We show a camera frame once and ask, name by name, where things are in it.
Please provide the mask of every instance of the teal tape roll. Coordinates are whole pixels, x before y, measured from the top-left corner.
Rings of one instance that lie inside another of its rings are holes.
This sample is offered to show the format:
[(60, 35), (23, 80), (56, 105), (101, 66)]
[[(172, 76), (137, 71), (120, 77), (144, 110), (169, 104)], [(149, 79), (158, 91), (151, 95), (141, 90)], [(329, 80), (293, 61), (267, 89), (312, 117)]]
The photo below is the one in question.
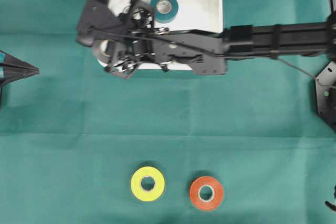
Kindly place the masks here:
[(155, 20), (159, 23), (169, 23), (175, 19), (179, 11), (177, 0), (152, 0), (155, 9)]

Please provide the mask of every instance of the screw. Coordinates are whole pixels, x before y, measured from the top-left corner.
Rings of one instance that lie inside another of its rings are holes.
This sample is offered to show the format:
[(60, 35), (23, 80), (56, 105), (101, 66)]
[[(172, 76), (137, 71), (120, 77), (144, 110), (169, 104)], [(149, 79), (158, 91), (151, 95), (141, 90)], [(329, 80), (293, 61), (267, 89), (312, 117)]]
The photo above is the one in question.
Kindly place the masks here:
[(175, 49), (175, 48), (177, 47), (177, 45), (174, 44), (174, 43), (170, 43), (170, 44), (169, 44), (169, 47), (170, 47), (171, 49)]

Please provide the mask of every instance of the teal fabric surface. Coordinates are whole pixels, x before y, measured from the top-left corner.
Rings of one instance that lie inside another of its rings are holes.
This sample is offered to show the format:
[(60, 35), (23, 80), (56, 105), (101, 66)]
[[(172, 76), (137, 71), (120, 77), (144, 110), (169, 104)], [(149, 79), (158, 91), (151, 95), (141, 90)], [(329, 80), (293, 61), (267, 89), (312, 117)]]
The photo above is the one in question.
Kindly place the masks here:
[[(0, 0), (0, 49), (41, 74), (4, 89), (0, 223), (333, 223), (335, 133), (314, 83), (279, 62), (230, 62), (225, 76), (104, 73), (75, 43), (86, 0)], [(328, 0), (223, 0), (225, 27), (321, 22)], [(317, 74), (327, 58), (285, 57)], [(130, 179), (159, 168), (166, 190), (140, 202)], [(201, 212), (191, 181), (225, 199)]]

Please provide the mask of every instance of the yellow tape roll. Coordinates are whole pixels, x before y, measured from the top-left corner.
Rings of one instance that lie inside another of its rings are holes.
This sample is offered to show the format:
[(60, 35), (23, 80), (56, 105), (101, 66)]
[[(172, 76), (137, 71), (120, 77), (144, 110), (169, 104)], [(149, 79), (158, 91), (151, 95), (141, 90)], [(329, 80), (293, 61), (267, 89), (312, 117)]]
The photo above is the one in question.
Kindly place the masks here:
[[(146, 177), (154, 180), (153, 189), (147, 191), (142, 188), (141, 181)], [(137, 170), (131, 179), (131, 189), (133, 194), (141, 201), (154, 201), (158, 199), (164, 191), (164, 177), (162, 173), (154, 167), (146, 166)]]

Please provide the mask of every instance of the robotic arm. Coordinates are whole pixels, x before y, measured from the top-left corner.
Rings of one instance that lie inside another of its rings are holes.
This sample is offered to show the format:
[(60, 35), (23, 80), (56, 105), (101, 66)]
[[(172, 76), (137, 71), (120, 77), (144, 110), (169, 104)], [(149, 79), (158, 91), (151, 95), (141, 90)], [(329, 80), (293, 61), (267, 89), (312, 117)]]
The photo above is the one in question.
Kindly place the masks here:
[(336, 52), (336, 13), (321, 23), (234, 26), (216, 34), (155, 28), (154, 9), (141, 0), (132, 0), (128, 13), (118, 17), (108, 3), (87, 1), (77, 26), (77, 41), (93, 48), (95, 57), (106, 64), (106, 72), (124, 79), (143, 63), (167, 71), (167, 64), (177, 61), (189, 65), (195, 74), (218, 75), (226, 73), (228, 60), (324, 53), (334, 58)]

